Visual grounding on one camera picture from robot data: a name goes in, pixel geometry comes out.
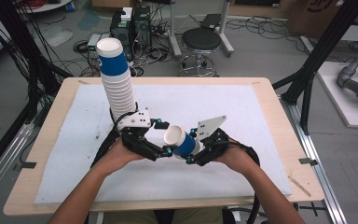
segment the human arm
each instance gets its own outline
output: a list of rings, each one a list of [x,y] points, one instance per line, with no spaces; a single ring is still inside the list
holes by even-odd
[[[121,138],[118,138],[106,154],[86,173],[48,223],[84,223],[105,178],[130,161],[142,158],[128,151],[122,145]]]
[[[216,161],[245,176],[255,190],[269,223],[305,223],[266,173],[243,149],[230,145]]]

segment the human hand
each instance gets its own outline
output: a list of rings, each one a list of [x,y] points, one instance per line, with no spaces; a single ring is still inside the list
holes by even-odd
[[[108,176],[123,168],[131,161],[138,161],[144,157],[129,151],[123,146],[121,137],[107,150],[106,154],[92,167],[100,175]]]
[[[249,174],[257,165],[243,148],[234,145],[228,145],[226,152],[214,161],[225,164],[228,168],[243,175]]]

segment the cup stack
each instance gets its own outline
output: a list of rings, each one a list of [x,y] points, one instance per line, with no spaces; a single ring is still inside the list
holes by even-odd
[[[97,43],[100,73],[114,121],[136,109],[132,92],[131,72],[121,42],[105,38]]]

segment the blue cup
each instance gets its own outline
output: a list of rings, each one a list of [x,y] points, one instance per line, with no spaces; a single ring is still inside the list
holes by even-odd
[[[103,87],[109,101],[113,119],[136,109],[131,72],[121,42],[116,38],[105,38],[97,43],[99,65]]]
[[[164,134],[164,142],[169,146],[177,146],[173,154],[185,157],[200,151],[200,143],[179,126],[170,126]]]

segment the cardboard box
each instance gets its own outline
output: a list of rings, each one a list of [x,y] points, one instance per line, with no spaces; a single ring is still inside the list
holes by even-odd
[[[281,0],[235,0],[237,5],[278,7]]]
[[[133,7],[135,0],[91,0],[93,7]]]
[[[287,19],[287,29],[295,35],[321,37],[341,7],[339,0],[297,1]]]

